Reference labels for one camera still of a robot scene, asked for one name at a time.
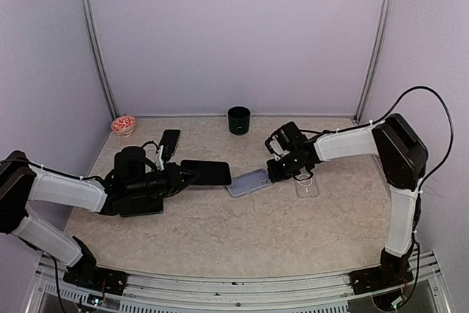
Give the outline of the clear phone case right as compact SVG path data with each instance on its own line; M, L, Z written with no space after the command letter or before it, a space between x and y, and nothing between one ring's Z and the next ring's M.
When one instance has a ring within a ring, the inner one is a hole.
M295 192L300 199L315 199L320 195L316 178L313 174L300 174L294 177Z

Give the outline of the lavender phone case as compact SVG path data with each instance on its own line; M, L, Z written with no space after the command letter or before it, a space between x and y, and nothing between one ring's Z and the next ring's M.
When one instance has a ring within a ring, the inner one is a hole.
M272 182L267 170L257 169L233 178L232 183L226 189L231 197L240 198L270 185L272 185Z

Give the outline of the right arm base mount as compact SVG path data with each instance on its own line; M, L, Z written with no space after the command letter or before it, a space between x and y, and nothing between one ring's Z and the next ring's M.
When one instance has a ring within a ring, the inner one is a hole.
M349 277L355 295L397 287L414 279L410 269L388 275L384 274L381 267L354 270L349 273Z

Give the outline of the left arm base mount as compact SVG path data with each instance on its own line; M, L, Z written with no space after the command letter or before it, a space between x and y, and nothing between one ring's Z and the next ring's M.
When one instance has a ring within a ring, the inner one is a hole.
M67 269L63 280L77 287L122 296L128 281L128 274L120 270L96 267L91 276L85 277L78 274L76 270Z

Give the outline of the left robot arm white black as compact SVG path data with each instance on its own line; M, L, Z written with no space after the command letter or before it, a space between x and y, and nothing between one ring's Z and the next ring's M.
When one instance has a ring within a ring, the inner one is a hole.
M103 272L86 245L69 238L37 214L30 202L79 207L103 216L145 216L163 212L163 200L185 190L198 173L176 163L151 161L142 147L114 156L114 168L101 177L75 177L38 166L21 151L1 162L1 232L51 255L87 287Z

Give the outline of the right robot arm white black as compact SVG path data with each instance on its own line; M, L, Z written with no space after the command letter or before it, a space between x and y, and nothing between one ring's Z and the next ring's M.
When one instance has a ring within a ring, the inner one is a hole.
M389 287L402 276L415 243L419 192L428 160L426 146L402 115L391 114L381 122L363 126L324 130L311 138L294 122L288 122L265 140L265 146L273 155L267 161L273 183L297 180L302 172L311 174L320 163L377 156L391 192L391 218L374 278L379 285Z

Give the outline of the red white patterned bowl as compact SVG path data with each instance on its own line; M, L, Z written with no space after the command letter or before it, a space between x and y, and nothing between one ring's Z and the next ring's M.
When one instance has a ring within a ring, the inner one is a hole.
M117 136L129 137L133 133L136 123L137 119L135 116L122 115L111 123L111 131Z

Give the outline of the black phone top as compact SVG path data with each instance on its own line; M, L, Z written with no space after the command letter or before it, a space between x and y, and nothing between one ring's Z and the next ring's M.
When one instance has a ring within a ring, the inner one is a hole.
M181 166L198 174L197 186L227 186L232 183L230 167L223 161L182 160Z

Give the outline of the dark green mug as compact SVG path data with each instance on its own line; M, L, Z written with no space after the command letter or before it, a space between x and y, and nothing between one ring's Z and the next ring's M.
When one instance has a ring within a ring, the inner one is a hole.
M227 111L229 132L242 136L250 126L251 111L244 106L234 106Z

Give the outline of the black phone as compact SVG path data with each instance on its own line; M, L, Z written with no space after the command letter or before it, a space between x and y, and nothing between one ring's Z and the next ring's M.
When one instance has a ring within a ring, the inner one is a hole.
M223 161L182 160L181 166L198 174L197 186L227 186L232 183L230 167Z
M163 152L167 155L173 156L179 144L181 130L179 129L166 129L159 142L159 147L163 148Z
M163 212L162 196L142 196L130 200L120 212L121 217L149 216Z

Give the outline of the front aluminium rail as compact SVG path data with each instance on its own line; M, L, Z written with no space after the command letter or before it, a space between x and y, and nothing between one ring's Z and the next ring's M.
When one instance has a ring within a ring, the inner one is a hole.
M419 276L411 300L399 312L455 312L432 252L421 254ZM52 259L41 258L33 280L27 312L39 309L44 294L56 296ZM98 295L72 284L59 283L61 298L77 305ZM348 312L355 299L397 290L355 294L348 273L257 279L209 279L133 271L123 295L105 295L103 312Z

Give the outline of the black phone bottom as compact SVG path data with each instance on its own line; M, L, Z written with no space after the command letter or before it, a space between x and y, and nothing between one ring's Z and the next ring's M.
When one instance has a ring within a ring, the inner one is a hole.
M163 212L162 196L142 196L130 200L120 212L121 217L149 216Z

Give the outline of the aluminium frame post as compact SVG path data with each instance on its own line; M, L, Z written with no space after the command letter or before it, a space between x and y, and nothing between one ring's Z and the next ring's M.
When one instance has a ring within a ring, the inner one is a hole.
M107 72L103 61L103 55L100 49L99 39L93 17L92 3L91 0L80 1L81 8L84 14L86 33L89 41L90 50L92 53L92 59L97 72L98 82L106 102L108 113L112 119L116 119L119 116L119 112L114 99L114 95L111 90L111 85L107 77Z
M377 29L374 36L374 42L372 46L372 52L369 59L369 63L366 69L366 76L361 91L360 99L358 101L358 106L355 111L355 121L361 122L364 114L366 112L366 107L369 103L372 88L375 82L377 69L380 61L380 55L383 49L385 42L385 33L388 27L388 18L391 12L393 0L382 0L380 5L380 11L377 22Z

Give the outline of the right aluminium frame post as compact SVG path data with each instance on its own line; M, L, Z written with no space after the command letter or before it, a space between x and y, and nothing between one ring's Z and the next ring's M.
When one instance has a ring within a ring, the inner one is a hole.
M391 12L393 0L382 0L380 5L380 11L377 22L377 29L374 36L374 42L372 46L372 52L369 59L369 63L366 69L366 76L361 91L360 99L358 101L358 106L355 111L355 121L361 122L364 114L366 112L366 107L369 103L372 88L375 82L377 69L380 61L380 55L383 49L385 42L385 33L388 27L388 18Z

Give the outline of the left aluminium frame post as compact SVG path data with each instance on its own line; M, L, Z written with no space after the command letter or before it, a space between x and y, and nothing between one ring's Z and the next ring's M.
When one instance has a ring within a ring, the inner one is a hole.
M114 95L111 90L111 85L107 77L107 72L103 61L103 55L100 49L99 39L93 17L92 3L91 0L80 1L81 8L84 14L86 33L89 41L90 50L92 53L92 59L97 72L98 82L106 102L108 113L112 119L116 119L119 116L119 112L114 99Z

